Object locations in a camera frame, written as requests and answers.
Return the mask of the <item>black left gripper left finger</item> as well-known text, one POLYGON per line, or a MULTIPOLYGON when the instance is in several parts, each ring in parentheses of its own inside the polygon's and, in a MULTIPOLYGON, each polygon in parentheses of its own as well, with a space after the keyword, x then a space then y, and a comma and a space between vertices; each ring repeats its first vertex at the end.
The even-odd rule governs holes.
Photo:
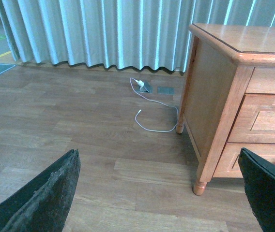
POLYGON ((61 232, 80 174, 78 150, 70 150, 0 203, 0 232, 61 232))

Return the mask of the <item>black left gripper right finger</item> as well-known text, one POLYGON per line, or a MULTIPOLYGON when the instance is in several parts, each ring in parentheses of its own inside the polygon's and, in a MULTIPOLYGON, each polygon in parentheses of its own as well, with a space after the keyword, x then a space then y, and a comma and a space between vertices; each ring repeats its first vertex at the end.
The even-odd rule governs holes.
POLYGON ((247 199, 261 229, 275 232, 275 165, 245 147, 241 148, 238 164, 247 199))

